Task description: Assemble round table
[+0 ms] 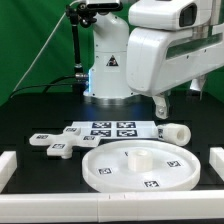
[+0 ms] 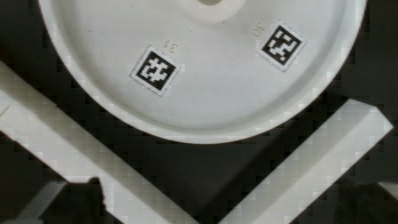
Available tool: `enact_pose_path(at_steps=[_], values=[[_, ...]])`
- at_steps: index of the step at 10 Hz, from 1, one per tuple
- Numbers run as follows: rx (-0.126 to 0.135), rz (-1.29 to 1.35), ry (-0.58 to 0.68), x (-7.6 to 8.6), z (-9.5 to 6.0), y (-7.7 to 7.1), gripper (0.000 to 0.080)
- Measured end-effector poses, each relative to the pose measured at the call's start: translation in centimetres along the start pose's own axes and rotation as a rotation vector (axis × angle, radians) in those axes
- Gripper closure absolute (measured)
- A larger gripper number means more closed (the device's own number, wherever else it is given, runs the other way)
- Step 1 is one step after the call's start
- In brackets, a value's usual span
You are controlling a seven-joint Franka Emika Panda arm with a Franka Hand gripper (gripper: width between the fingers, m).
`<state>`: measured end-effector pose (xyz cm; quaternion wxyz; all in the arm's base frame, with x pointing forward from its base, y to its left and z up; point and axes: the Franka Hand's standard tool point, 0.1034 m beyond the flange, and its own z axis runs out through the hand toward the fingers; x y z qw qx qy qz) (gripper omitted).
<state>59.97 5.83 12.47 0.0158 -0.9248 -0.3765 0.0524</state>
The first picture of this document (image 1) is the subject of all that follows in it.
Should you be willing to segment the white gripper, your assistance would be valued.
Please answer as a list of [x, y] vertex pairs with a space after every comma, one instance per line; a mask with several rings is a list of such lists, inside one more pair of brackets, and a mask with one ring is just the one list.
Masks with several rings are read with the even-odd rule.
[[201, 100], [207, 81], [204, 74], [224, 66], [224, 24], [214, 26], [212, 36], [219, 37], [219, 41], [168, 58], [169, 48], [179, 47], [182, 41], [192, 44], [191, 29], [169, 32], [135, 28], [131, 33], [127, 48], [127, 83], [136, 93], [154, 96], [158, 118], [166, 119], [170, 107], [168, 96], [160, 93], [193, 79], [190, 92]]

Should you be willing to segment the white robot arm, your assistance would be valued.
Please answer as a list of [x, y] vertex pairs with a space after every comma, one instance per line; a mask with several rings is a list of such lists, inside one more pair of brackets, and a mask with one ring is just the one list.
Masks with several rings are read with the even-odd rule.
[[224, 66], [224, 0], [138, 0], [126, 21], [122, 0], [86, 0], [96, 11], [94, 65], [85, 95], [105, 104], [151, 97], [168, 117], [168, 91], [185, 82], [200, 91], [205, 75]]

